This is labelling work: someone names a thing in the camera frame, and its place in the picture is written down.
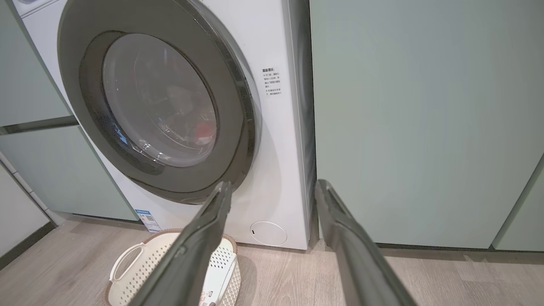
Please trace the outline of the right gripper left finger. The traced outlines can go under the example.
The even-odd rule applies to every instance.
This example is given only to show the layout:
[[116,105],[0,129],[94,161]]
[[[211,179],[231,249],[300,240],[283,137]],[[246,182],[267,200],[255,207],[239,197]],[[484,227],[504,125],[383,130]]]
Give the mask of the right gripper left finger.
[[231,198],[230,182],[216,185],[128,306],[198,306],[210,257],[223,238]]

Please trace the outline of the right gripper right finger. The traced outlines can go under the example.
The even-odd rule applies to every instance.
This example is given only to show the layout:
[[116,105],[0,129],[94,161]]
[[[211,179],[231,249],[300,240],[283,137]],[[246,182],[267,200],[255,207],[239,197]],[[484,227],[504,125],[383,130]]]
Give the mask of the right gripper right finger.
[[346,306],[418,306],[332,184],[318,179],[314,191],[324,241],[336,254]]

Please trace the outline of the grey washing machine door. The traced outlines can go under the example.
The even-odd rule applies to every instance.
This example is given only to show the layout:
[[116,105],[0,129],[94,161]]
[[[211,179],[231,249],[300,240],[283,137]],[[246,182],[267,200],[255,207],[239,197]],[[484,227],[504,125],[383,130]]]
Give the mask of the grey washing machine door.
[[[197,205],[243,184],[260,129],[258,91],[239,43],[202,0],[68,0],[59,68],[91,141],[124,176]],[[198,123],[215,142],[194,143]]]

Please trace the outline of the cream perforated laundry basket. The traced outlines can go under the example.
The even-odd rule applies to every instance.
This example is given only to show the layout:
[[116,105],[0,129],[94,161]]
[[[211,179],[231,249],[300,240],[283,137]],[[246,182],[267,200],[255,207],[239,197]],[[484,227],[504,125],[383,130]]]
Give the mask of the cream perforated laundry basket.
[[[181,231],[181,228],[162,230],[126,249],[111,269],[103,296],[105,306],[128,306]],[[237,243],[223,234],[210,256],[202,291],[219,292],[216,306],[235,306],[241,283]]]

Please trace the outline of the white front-load washing machine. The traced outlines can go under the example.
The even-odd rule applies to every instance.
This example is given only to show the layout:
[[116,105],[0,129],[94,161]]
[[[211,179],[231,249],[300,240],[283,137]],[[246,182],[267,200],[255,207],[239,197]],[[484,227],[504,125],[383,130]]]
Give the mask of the white front-load washing machine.
[[[255,160],[243,184],[233,190],[225,232],[236,242],[262,245],[250,227],[270,221],[287,233],[286,242],[274,247],[306,250],[316,177],[310,1],[202,2],[225,21],[239,43],[259,97]],[[84,133],[131,208],[149,211],[162,230],[184,227],[206,201],[175,203],[144,190],[117,170]]]

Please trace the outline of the paper label sticker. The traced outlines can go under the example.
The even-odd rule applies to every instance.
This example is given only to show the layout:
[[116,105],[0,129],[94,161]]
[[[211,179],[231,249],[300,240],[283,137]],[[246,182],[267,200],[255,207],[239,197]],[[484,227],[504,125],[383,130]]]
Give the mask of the paper label sticker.
[[216,306],[218,304],[219,292],[216,290],[202,291],[198,306]]

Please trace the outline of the blue energy label sticker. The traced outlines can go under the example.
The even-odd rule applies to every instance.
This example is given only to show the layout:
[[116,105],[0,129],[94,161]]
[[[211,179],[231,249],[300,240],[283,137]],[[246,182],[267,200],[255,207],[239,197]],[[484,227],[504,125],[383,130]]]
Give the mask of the blue energy label sticker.
[[155,219],[152,217],[151,213],[147,210],[134,210],[144,226],[150,232],[160,232],[161,228]]

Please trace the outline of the round white filter cover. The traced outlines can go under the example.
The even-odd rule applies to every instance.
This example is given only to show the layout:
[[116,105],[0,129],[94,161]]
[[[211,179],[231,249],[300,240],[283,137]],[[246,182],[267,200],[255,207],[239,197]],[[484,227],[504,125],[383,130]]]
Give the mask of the round white filter cover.
[[281,226],[270,221],[257,221],[250,227],[252,237],[262,245],[278,247],[287,240],[287,233]]

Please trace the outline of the wide light green cabinet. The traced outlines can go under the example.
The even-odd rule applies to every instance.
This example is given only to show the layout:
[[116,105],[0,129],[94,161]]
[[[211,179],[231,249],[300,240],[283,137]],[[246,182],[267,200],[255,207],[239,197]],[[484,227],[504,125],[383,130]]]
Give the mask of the wide light green cabinet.
[[487,249],[544,155],[544,0],[310,0],[318,178],[373,242]]

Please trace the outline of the light green drawer cabinet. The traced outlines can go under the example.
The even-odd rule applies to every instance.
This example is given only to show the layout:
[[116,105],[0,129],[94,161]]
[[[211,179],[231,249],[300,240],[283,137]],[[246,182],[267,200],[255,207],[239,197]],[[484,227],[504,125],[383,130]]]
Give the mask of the light green drawer cabinet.
[[138,223],[63,87],[66,1],[0,0],[0,152],[49,211]]

